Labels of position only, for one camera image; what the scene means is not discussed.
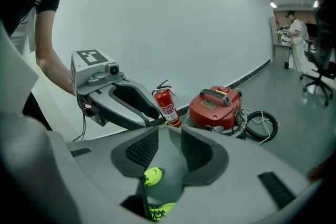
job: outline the black office chair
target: black office chair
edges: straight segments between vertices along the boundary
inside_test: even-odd
[[[303,77],[307,77],[312,80],[312,82],[305,85],[303,88],[304,92],[310,85],[320,86],[326,98],[324,105],[328,106],[328,101],[333,98],[333,93],[330,87],[322,81],[322,77],[329,79],[334,79],[336,77],[336,63],[330,62],[332,48],[335,46],[333,43],[334,35],[331,32],[330,25],[328,23],[330,22],[329,18],[331,15],[325,8],[323,8],[323,5],[316,9],[314,15],[318,28],[318,38],[315,42],[316,52],[311,52],[311,45],[313,42],[306,40],[308,42],[308,51],[305,51],[304,54],[308,58],[308,61],[314,63],[314,65],[318,68],[318,70],[312,70],[320,75],[316,78],[307,74],[302,74],[300,76],[300,80],[302,80]],[[327,95],[326,89],[330,91],[329,96]]]

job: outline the red fire extinguisher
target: red fire extinguisher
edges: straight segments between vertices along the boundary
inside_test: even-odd
[[[182,122],[170,95],[172,91],[170,89],[165,89],[171,88],[171,86],[162,86],[167,81],[168,80],[162,82],[154,91],[152,91],[152,94],[155,93],[154,99],[159,105],[161,114],[166,119],[167,123],[170,126],[179,128],[182,125]]]

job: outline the gray floor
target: gray floor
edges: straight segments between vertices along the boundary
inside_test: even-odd
[[[317,87],[313,94],[303,92],[309,80],[301,81],[299,76],[296,70],[269,64],[240,88],[244,107],[267,111],[280,122],[276,137],[261,146],[306,175],[335,150],[336,100],[325,107],[320,89]],[[261,125],[252,122],[249,126],[265,132]],[[249,138],[246,142],[257,143]],[[150,165],[156,166],[164,169],[164,176],[157,185],[147,189],[149,203],[160,205],[177,201],[187,170],[166,127],[160,128],[159,150]]]

